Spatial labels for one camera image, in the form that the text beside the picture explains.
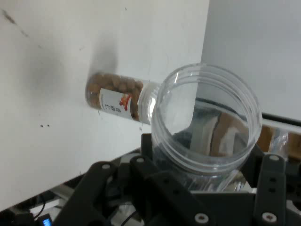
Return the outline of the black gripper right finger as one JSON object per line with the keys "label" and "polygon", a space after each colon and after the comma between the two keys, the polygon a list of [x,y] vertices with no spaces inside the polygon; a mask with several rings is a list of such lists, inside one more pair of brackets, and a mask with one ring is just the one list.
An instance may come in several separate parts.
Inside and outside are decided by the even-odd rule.
{"label": "black gripper right finger", "polygon": [[301,217],[286,202],[301,208],[301,164],[263,152],[258,145],[250,152],[242,173],[257,189],[253,206],[255,226],[299,226]]}

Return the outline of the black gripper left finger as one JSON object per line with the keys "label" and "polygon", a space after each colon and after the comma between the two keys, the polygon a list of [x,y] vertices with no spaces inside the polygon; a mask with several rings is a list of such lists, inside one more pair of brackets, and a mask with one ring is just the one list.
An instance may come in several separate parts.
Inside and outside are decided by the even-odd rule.
{"label": "black gripper left finger", "polygon": [[151,134],[141,137],[141,154],[116,165],[99,161],[82,178],[54,221],[56,226],[109,226],[120,205],[130,202],[147,226],[214,226],[212,212],[148,154]]}

